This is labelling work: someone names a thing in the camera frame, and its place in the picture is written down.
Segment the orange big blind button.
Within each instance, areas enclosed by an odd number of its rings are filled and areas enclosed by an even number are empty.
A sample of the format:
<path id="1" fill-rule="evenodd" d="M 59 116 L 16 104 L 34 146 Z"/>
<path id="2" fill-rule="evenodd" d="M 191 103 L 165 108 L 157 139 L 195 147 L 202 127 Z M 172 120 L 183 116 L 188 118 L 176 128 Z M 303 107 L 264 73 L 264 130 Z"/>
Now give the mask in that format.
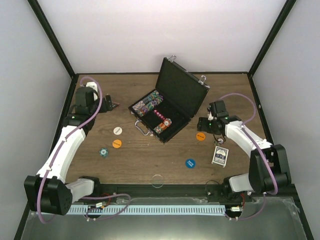
<path id="1" fill-rule="evenodd" d="M 198 141 L 204 141 L 204 140 L 206 139 L 206 135 L 205 135 L 203 132 L 198 132 L 198 133 L 196 134 L 196 139 L 197 139 Z"/>

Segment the blue boxed card deck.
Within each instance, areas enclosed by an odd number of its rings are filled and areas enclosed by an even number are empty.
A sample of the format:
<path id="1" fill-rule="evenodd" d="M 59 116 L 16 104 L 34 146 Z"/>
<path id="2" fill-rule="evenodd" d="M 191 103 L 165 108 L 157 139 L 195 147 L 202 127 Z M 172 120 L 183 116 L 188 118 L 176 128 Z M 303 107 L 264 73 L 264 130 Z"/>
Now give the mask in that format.
<path id="1" fill-rule="evenodd" d="M 211 163 L 217 164 L 224 168 L 227 164 L 228 155 L 229 155 L 229 150 L 227 148 L 216 146 L 214 149 L 214 154 L 213 154 Z"/>

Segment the blue small blind button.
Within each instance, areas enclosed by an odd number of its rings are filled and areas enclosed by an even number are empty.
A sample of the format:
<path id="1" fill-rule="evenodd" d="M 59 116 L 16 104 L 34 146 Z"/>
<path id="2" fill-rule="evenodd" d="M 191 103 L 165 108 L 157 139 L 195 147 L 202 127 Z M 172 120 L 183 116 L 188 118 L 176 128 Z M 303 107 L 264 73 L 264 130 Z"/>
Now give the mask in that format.
<path id="1" fill-rule="evenodd" d="M 185 161 L 185 166 L 189 169 L 193 169 L 196 167 L 196 161 L 194 159 L 189 158 Z"/>

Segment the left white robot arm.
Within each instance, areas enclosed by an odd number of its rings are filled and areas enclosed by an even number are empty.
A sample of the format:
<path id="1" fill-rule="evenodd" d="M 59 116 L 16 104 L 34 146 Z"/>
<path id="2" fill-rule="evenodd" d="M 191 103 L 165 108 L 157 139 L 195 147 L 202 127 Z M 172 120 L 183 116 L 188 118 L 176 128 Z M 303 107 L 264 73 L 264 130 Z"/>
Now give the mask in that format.
<path id="1" fill-rule="evenodd" d="M 75 92 L 75 104 L 63 120 L 60 137 L 48 160 L 35 176 L 27 176 L 24 189 L 31 211 L 65 215 L 72 203 L 86 197 L 97 202 L 102 196 L 97 177 L 82 176 L 67 184 L 66 176 L 72 160 L 93 128 L 103 103 L 98 97 L 99 87 L 88 82 Z"/>

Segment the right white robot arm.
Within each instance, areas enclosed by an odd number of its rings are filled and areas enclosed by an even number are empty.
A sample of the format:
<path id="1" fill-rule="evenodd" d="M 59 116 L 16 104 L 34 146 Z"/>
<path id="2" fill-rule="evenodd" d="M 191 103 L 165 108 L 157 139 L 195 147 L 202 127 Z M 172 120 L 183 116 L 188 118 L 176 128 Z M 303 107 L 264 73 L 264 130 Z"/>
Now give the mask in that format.
<path id="1" fill-rule="evenodd" d="M 288 156 L 281 144 L 262 139 L 238 116 L 229 115 L 223 100 L 211 102 L 207 110 L 208 116 L 198 119 L 197 129 L 221 137 L 215 138 L 212 162 L 225 166 L 229 153 L 222 144 L 226 140 L 232 140 L 249 157 L 248 173 L 223 180 L 222 195 L 225 200 L 232 202 L 242 192 L 276 195 L 280 188 L 291 184 Z"/>

